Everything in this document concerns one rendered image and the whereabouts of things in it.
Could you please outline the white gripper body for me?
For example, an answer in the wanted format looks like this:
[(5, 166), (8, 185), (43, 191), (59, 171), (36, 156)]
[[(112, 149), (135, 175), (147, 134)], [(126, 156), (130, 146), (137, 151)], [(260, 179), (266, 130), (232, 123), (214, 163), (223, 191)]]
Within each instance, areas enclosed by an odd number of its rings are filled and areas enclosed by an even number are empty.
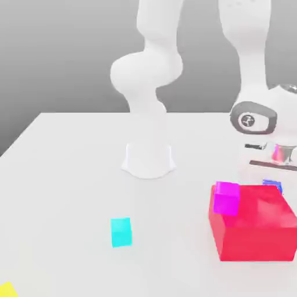
[(264, 179), (283, 185), (297, 182), (297, 160), (278, 162), (261, 155), (240, 157), (241, 184), (262, 184)]

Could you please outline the small blue cube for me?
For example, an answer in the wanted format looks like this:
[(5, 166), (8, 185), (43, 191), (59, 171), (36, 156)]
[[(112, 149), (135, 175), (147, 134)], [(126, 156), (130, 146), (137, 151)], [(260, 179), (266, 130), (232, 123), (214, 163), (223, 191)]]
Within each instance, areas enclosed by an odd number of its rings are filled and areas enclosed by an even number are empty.
[(263, 179), (262, 184), (263, 185), (269, 185), (269, 186), (276, 186), (278, 188), (278, 190), (280, 191), (280, 193), (281, 194), (283, 193), (282, 184), (279, 181)]

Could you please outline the small magenta cube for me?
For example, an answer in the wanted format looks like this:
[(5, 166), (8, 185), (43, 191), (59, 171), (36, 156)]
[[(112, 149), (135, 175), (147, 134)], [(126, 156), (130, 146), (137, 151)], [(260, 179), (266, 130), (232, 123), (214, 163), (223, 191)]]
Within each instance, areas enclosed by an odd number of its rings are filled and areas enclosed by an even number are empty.
[(238, 183), (217, 181), (213, 195), (213, 212), (236, 216), (240, 202), (240, 185)]

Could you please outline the small cyan cube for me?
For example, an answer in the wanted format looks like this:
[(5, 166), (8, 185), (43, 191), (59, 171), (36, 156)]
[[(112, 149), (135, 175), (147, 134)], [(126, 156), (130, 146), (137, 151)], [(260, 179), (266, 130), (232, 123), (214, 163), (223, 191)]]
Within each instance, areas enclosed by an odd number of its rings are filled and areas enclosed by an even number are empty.
[(132, 245), (130, 218), (111, 219), (111, 243), (113, 248)]

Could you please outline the small yellow cube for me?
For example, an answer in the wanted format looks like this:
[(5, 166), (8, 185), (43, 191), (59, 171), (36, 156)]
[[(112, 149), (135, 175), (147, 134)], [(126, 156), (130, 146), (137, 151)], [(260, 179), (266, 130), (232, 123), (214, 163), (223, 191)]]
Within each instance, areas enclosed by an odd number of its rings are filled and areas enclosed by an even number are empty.
[(11, 282), (0, 285), (0, 297), (18, 297)]

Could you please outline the large red box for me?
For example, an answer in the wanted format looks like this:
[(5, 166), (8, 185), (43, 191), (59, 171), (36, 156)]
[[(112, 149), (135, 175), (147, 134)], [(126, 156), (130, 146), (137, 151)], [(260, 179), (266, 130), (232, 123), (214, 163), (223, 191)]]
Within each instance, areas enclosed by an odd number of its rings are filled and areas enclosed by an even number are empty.
[(236, 216), (208, 218), (221, 261), (290, 262), (297, 250), (297, 216), (274, 185), (242, 185)]

